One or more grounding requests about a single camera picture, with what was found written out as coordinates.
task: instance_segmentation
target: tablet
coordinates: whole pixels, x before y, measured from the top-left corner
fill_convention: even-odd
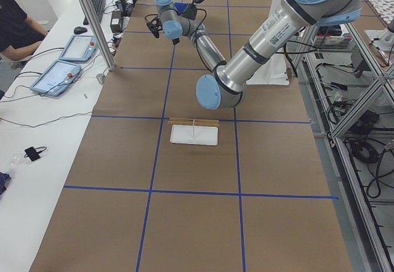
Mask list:
[[[30,86],[30,89],[33,92],[57,97],[78,79],[80,72],[81,66],[56,60]]]
[[[86,62],[96,51],[97,41],[90,35],[72,35],[59,56],[68,62]]]

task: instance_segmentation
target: table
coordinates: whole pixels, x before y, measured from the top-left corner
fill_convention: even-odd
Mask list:
[[[104,15],[101,22],[108,40],[112,38],[110,18],[110,14]],[[84,14],[78,0],[72,0],[36,53],[65,46],[74,27],[82,26],[83,19]],[[86,27],[89,30],[86,34],[92,34],[89,26]],[[58,58],[60,51],[32,59],[22,71],[43,72]],[[105,70],[105,62],[99,56],[92,68],[86,68],[81,79],[59,98],[37,96],[9,103],[4,103],[8,99],[3,98],[0,115],[10,121],[33,126],[62,116],[90,112],[102,89],[95,77]],[[6,96],[12,95],[18,85],[30,86],[36,80],[36,77],[22,76],[14,81]],[[14,98],[31,94],[28,89],[18,88]],[[7,191],[0,197],[1,271],[29,270],[89,119],[89,114],[76,116],[37,128],[20,127],[0,121],[0,170],[12,177]],[[12,155],[23,152],[30,146],[46,146],[49,152],[34,163],[12,166]]]
[[[271,3],[208,1],[226,57]],[[192,45],[155,39],[139,2],[30,271],[351,271],[297,80],[205,110]],[[219,144],[170,143],[171,117],[219,119]]]

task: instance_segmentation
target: white desk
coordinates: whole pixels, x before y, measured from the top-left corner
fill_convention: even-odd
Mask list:
[[[78,0],[73,0],[36,53],[64,47],[74,28],[82,26],[83,19]],[[110,14],[104,15],[101,22],[107,41],[112,38],[110,19]],[[42,54],[28,62],[22,71],[43,72],[59,55],[60,51]],[[102,88],[95,77],[105,69],[106,64],[99,56],[93,67],[83,72],[81,79],[59,98],[36,96],[0,103],[0,116],[22,124],[37,125],[61,116],[90,112]],[[30,86],[34,80],[36,77],[17,78],[6,96],[11,96],[18,85]],[[19,88],[14,98],[31,94],[30,90]],[[0,196],[1,272],[26,272],[30,269],[89,120],[89,115],[77,116],[34,129],[0,121],[0,171],[12,177],[7,191]],[[12,166],[12,155],[30,146],[46,146],[49,152],[35,162]]]

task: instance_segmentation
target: floor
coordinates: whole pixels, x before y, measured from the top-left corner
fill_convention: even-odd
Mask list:
[[[0,60],[0,90],[6,91],[14,81],[21,69],[13,70],[5,61]]]

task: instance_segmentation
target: barcode label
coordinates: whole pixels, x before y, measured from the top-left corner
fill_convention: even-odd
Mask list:
[[[272,37],[272,38],[270,39],[270,42],[271,42],[272,45],[277,44],[278,41],[279,41],[279,39],[278,39],[275,35],[274,35],[274,37]]]
[[[282,23],[281,28],[279,30],[275,29],[275,32],[272,34],[271,38],[269,38],[269,43],[275,47],[279,48],[284,42],[291,37],[291,35],[295,32],[296,28],[290,23]]]

